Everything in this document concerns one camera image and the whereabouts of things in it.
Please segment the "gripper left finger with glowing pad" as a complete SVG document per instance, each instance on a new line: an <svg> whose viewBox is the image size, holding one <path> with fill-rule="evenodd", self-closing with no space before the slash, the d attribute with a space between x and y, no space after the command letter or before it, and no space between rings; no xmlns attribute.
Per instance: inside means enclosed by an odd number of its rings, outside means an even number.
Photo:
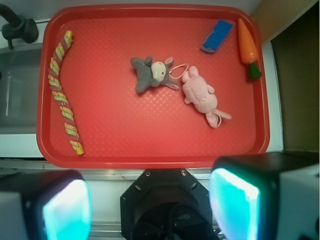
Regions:
<svg viewBox="0 0 320 240"><path fill-rule="evenodd" d="M0 177L2 240L86 240L91 224L91 190L78 171Z"/></svg>

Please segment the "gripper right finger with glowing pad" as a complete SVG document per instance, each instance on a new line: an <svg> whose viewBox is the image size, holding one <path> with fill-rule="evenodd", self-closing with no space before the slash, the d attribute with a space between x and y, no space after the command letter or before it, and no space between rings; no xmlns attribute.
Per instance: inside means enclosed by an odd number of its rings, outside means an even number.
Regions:
<svg viewBox="0 0 320 240"><path fill-rule="evenodd" d="M212 214L228 240L317 240L320 156L269 152L219 157L209 177Z"/></svg>

